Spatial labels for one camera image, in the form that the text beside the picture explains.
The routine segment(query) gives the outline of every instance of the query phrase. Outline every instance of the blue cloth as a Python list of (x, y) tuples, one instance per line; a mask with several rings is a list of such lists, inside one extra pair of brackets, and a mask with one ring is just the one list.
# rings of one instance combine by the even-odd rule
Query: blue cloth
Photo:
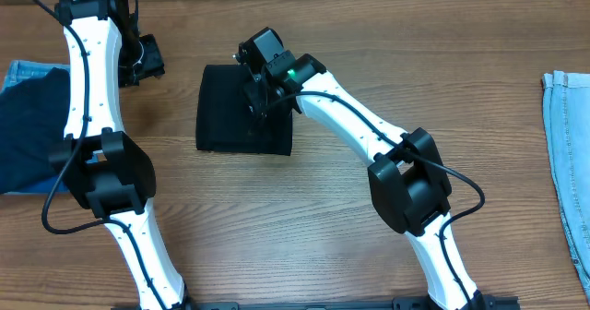
[[(43, 78), (45, 77), (53, 68), (60, 68), (69, 71), (69, 66), (64, 65), (49, 65), (49, 64), (40, 64), (31, 61), (13, 61), (8, 68), (6, 73), (6, 77), (4, 80), (4, 85), (2, 89), (0, 89), (0, 94), (4, 94), (11, 90), (14, 86), (19, 84), (20, 82), (30, 79), (30, 78)], [(17, 193), (27, 193), (27, 194), (41, 194), (41, 193), (48, 193), (53, 184), (55, 183), (56, 177), (50, 178), (48, 180), (39, 182), (35, 185), (30, 185), (25, 187), (24, 189), (20, 189)], [(58, 191), (64, 192), (67, 191), (67, 188), (61, 184), (58, 188)]]
[(543, 121), (561, 223), (590, 302), (590, 75), (543, 77)]

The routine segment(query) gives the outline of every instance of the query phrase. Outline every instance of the blue denim fabric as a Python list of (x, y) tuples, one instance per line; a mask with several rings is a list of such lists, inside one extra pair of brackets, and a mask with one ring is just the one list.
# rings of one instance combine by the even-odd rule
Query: blue denim fabric
[(590, 302), (590, 75), (543, 77), (543, 121), (561, 223)]
[[(31, 61), (21, 61), (16, 60), (10, 63), (10, 67), (8, 68), (8, 72), (6, 73), (6, 77), (4, 79), (4, 85), (2, 89), (0, 89), (0, 94), (8, 91), (11, 87), (17, 85), (21, 81), (29, 78), (42, 78), (47, 75), (53, 68), (60, 68), (68, 70), (70, 66), (65, 65), (49, 65), (49, 64), (40, 64)], [(48, 193), (53, 184), (55, 183), (55, 179), (51, 178), (45, 180), (43, 182), (39, 182), (36, 185), (28, 186), (25, 189), (21, 189), (18, 193), (26, 193), (26, 194), (43, 194)], [(67, 188), (61, 184), (58, 188), (58, 191), (63, 192), (67, 191)]]

